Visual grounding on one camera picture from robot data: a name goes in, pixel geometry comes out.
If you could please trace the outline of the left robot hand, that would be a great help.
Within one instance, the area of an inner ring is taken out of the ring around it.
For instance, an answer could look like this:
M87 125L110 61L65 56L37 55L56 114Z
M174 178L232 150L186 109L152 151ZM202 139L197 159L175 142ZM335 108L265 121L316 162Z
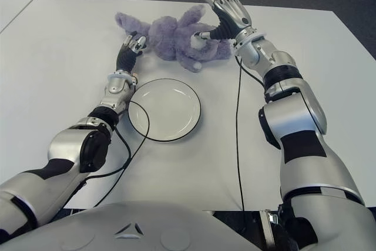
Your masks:
M137 58L143 53L146 48L146 37L141 36L135 39L136 32L129 34L123 41L117 58L116 70L131 73L135 67Z

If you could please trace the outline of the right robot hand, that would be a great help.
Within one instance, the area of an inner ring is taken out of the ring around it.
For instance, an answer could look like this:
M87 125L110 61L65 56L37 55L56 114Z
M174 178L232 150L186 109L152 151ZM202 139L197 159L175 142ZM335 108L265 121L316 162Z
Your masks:
M239 0L204 0L219 19L219 25L207 32L196 32L200 39L235 39L244 29L251 27L251 18Z

